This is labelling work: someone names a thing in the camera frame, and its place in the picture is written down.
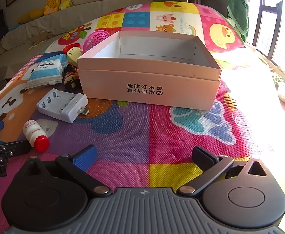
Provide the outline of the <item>white battery charger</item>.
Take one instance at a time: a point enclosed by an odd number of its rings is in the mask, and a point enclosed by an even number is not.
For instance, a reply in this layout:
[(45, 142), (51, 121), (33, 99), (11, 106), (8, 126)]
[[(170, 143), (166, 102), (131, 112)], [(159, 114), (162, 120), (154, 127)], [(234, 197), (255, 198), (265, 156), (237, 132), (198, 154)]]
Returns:
[(37, 102), (37, 109), (44, 115), (72, 124), (78, 115), (86, 116), (89, 113), (87, 104), (88, 98), (85, 94), (74, 94), (53, 88)]

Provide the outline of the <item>colourful cartoon play mat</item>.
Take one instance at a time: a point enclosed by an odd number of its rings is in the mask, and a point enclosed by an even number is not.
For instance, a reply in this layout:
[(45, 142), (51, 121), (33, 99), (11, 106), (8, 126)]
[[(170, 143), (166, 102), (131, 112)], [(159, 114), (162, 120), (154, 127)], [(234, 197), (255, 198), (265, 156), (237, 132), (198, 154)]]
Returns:
[(0, 233), (285, 233), (282, 119), (216, 10), (104, 14), (0, 91)]

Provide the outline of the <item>pink plastic basket scoop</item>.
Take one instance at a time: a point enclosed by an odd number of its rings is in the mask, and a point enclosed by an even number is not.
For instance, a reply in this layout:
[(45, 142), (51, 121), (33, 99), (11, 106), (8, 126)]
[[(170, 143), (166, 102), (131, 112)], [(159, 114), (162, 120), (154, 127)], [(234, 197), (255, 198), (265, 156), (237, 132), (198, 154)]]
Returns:
[(107, 39), (110, 34), (105, 30), (98, 30), (91, 33), (84, 41), (83, 52), (87, 52), (103, 40)]

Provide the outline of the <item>blue white wet wipes pack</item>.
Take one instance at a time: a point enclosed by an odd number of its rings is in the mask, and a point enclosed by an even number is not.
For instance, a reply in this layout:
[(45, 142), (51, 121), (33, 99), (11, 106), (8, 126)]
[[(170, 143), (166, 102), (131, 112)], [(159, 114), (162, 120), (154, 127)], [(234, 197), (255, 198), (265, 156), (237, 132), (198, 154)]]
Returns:
[(31, 70), (25, 89), (54, 86), (63, 80), (63, 66), (60, 59), (39, 62)]

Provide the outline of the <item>yellow plush toy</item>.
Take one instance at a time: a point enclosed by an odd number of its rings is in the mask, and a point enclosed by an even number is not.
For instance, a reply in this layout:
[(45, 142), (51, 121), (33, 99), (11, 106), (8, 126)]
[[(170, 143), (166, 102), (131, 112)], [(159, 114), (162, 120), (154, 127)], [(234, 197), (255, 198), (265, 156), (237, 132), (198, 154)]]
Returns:
[(60, 5), (65, 1), (66, 0), (47, 0), (43, 9), (44, 16), (57, 12)]

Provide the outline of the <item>green towel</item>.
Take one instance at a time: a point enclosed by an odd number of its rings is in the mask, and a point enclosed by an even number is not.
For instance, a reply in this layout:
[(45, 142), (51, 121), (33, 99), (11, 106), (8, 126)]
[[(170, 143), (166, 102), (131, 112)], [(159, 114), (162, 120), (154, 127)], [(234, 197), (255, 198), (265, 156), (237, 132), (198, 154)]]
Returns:
[(248, 9), (249, 0), (228, 0), (228, 21), (240, 35), (243, 43), (246, 42), (249, 31)]

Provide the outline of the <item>yellow cat face toy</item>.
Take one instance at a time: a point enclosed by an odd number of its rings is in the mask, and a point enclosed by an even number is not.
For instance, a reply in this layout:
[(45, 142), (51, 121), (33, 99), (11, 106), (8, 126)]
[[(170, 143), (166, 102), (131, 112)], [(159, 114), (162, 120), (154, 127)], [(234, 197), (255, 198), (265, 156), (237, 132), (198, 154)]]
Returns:
[(66, 55), (68, 62), (73, 66), (77, 65), (77, 59), (83, 54), (81, 45), (73, 43), (63, 48), (63, 53)]

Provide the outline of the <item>small white red-capped bottle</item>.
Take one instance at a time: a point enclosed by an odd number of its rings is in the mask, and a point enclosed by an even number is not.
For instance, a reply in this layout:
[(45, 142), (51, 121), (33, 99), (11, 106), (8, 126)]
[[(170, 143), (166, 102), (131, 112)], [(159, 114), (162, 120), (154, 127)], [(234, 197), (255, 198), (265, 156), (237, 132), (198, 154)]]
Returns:
[(37, 152), (43, 153), (48, 150), (50, 146), (49, 138), (36, 121), (27, 121), (23, 126), (23, 134)]

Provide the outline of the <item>pink cardboard box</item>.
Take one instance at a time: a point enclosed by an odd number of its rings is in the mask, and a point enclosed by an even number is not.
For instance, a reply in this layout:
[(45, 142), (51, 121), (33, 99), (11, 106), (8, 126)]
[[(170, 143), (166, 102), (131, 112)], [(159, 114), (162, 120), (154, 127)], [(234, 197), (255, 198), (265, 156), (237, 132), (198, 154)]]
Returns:
[(119, 31), (77, 60), (89, 98), (210, 110), (221, 68), (197, 36)]

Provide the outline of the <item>yellow cushion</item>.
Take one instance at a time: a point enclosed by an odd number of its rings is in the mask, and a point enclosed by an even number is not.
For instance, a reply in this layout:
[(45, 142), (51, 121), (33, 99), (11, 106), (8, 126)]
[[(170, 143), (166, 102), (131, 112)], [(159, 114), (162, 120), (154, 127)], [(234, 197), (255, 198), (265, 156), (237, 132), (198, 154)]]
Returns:
[(30, 12), (22, 15), (21, 17), (19, 17), (16, 22), (18, 24), (24, 24), (24, 23), (33, 21), (37, 18), (40, 18), (43, 15), (44, 15), (43, 9), (34, 9), (34, 10), (31, 10)]

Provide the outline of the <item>beige sofa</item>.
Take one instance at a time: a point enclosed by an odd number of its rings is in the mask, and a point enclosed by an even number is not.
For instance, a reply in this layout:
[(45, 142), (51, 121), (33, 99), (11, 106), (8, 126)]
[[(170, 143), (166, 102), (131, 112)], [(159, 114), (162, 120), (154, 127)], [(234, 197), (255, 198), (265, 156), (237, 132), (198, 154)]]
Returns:
[[(117, 9), (152, 1), (105, 0), (85, 3), (18, 26), (0, 40), (0, 81), (12, 78), (28, 60), (46, 48), (56, 37)], [(44, 32), (50, 32), (53, 37), (37, 47), (30, 48), (31, 37)]]

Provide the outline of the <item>mickey wind-up toy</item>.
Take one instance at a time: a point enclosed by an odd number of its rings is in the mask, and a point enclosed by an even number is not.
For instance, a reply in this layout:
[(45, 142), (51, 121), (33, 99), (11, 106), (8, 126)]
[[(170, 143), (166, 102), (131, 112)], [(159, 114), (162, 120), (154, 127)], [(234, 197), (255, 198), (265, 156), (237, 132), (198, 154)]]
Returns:
[(64, 87), (67, 91), (77, 90), (81, 87), (77, 67), (67, 65), (63, 70)]

